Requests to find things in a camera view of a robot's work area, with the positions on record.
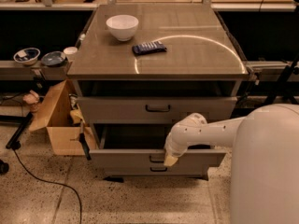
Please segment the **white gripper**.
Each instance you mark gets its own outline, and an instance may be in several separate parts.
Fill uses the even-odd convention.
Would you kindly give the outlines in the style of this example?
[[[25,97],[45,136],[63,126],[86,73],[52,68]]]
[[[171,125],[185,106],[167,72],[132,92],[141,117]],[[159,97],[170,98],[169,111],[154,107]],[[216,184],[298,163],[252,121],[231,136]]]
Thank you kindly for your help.
[[[188,129],[174,126],[165,139],[164,166],[171,167],[177,163],[189,147]]]

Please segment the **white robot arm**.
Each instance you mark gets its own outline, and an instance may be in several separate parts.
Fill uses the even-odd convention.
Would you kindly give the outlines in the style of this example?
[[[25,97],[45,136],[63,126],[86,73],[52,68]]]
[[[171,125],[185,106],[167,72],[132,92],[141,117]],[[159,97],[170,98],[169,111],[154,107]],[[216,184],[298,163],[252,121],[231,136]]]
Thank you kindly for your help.
[[[265,105],[212,123],[193,113],[166,137],[164,164],[199,144],[232,149],[231,224],[299,224],[299,105]]]

